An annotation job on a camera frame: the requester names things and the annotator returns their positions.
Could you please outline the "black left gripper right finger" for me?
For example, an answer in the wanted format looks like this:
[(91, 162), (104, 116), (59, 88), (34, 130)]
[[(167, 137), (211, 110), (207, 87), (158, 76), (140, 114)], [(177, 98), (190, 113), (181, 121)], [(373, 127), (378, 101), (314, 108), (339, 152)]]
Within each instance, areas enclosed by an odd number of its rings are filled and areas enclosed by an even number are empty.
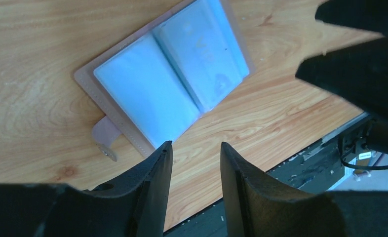
[(221, 144), (230, 237), (388, 237), (388, 191), (311, 194), (271, 177)]

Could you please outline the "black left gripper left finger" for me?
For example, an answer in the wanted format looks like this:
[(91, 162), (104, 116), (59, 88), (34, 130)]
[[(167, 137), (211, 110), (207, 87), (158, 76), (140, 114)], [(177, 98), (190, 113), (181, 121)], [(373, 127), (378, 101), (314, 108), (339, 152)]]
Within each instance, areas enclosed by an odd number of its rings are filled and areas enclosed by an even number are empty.
[(0, 237), (160, 237), (172, 143), (89, 191), (67, 184), (0, 184)]

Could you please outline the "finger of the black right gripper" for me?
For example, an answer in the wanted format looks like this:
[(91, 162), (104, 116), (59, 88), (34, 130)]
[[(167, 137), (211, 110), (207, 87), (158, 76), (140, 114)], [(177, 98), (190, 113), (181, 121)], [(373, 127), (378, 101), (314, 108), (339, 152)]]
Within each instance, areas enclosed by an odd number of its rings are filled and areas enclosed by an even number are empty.
[(317, 8), (315, 19), (388, 36), (388, 0), (328, 0)]
[(388, 118), (388, 37), (307, 58), (295, 77)]

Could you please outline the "beige leather card holder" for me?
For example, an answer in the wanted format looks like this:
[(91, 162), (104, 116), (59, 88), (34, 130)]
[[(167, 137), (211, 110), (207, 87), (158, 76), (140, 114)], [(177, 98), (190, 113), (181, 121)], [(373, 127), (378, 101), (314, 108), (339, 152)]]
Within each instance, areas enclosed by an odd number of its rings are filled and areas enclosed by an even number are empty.
[(255, 72), (227, 0), (184, 0), (78, 69), (105, 116), (92, 139), (113, 161), (124, 135), (143, 157), (175, 141)]

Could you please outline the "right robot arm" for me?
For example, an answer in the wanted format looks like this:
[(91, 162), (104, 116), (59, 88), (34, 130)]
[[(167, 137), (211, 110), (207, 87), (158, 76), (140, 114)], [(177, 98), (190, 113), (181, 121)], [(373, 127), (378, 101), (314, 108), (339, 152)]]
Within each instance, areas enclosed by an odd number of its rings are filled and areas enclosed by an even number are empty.
[(307, 58), (295, 76), (371, 115), (361, 134), (340, 140), (342, 157), (364, 149), (388, 154), (388, 0), (329, 0), (317, 8), (315, 18), (382, 34), (379, 39)]

